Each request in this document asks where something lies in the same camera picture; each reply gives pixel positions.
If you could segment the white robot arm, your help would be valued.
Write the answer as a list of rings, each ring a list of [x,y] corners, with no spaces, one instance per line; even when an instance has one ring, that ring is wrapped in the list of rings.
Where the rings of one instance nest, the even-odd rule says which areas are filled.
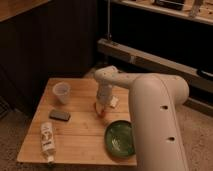
[[[159,73],[121,73],[114,66],[97,70],[95,111],[104,116],[113,101],[112,88],[129,90],[138,171],[189,171],[176,107],[189,97],[180,76]]]

